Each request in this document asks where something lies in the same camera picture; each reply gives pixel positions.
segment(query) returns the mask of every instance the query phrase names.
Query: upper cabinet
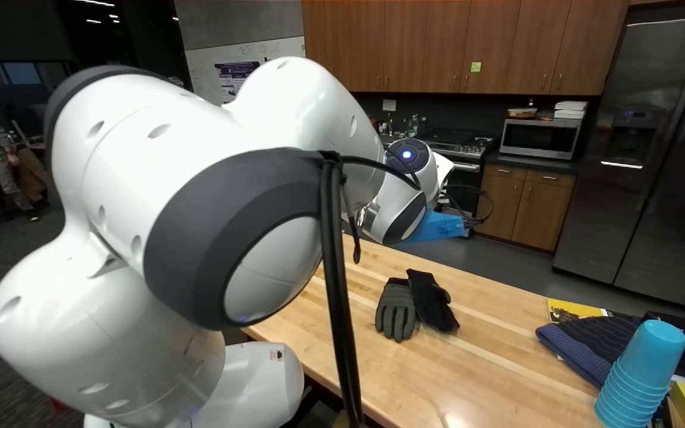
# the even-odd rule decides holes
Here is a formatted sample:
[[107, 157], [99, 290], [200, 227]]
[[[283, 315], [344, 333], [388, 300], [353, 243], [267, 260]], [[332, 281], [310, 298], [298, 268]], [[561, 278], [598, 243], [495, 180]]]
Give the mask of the upper cabinet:
[[549, 94], [567, 14], [568, 0], [521, 0], [508, 94]]
[[460, 94], [466, 9], [466, 0], [304, 0], [304, 48], [351, 91]]
[[549, 94], [599, 96], [605, 91], [625, 9], [622, 0], [571, 0]]
[[509, 94], [599, 96], [625, 0], [521, 0]]
[[304, 0], [308, 54], [351, 91], [599, 96], [625, 0]]
[[466, 0], [463, 94], [509, 94], [509, 65], [521, 0]]

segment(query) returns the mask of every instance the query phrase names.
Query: wooden countertop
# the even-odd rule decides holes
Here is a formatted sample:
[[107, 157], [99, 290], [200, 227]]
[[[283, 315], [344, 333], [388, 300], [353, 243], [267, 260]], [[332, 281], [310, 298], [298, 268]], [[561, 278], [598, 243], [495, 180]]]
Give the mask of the wooden countertop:
[[[361, 243], [361, 264], [353, 264], [347, 239], [345, 246], [366, 416], [416, 428], [599, 426], [598, 391], [535, 338], [548, 323], [546, 298], [374, 243]], [[380, 289], [408, 268], [430, 272], [453, 292], [458, 335], [422, 329], [394, 343], [377, 333]], [[308, 377], [338, 392], [321, 268], [292, 305], [248, 335], [290, 346]]]

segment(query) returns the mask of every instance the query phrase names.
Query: cabinet door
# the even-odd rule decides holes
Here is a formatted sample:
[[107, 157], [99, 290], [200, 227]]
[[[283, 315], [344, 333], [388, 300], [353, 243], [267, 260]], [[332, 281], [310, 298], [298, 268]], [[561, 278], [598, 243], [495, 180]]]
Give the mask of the cabinet door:
[[571, 2], [521, 0], [505, 94], [549, 94]]
[[463, 94], [508, 94], [521, 0], [470, 0]]
[[625, 0], [571, 0], [549, 94], [602, 96], [625, 9]]
[[398, 0], [386, 44], [388, 91], [460, 94], [470, 0]]
[[512, 241], [552, 253], [571, 193], [574, 177], [529, 171]]
[[303, 0], [304, 54], [323, 65], [338, 79], [345, 48], [340, 34], [347, 32], [344, 7], [345, 2], [334, 0]]
[[484, 191], [487, 197], [480, 197], [478, 220], [487, 217], [487, 222], [478, 227], [478, 234], [512, 241], [524, 184], [527, 171], [521, 170], [485, 167]]
[[358, 0], [340, 7], [344, 65], [347, 91], [386, 91], [398, 40], [396, 2]]

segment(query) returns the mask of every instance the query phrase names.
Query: lower cabinet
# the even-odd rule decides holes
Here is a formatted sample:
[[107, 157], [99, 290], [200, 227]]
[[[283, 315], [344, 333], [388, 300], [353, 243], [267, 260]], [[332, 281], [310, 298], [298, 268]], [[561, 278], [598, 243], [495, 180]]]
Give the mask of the lower cabinet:
[[487, 165], [478, 234], [555, 253], [577, 178], [559, 171]]

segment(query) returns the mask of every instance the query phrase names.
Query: blue cup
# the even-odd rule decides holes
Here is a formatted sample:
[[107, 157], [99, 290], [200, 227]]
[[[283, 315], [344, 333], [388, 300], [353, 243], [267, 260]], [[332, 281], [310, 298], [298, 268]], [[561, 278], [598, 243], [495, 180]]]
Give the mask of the blue cup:
[[631, 338], [619, 366], [636, 384], [662, 391], [669, 388], [685, 350], [685, 335], [666, 322], [649, 319]]
[[634, 392], [634, 394], [642, 394], [642, 397], [662, 397], [669, 392], [669, 388], [649, 388], [641, 381], [636, 381], [634, 377], [625, 374], [625, 368], [622, 363], [614, 363], [611, 371], [611, 384], [622, 385], [623, 391]]
[[646, 322], [611, 366], [595, 411], [610, 428], [642, 428], [669, 392], [685, 335], [665, 322]]

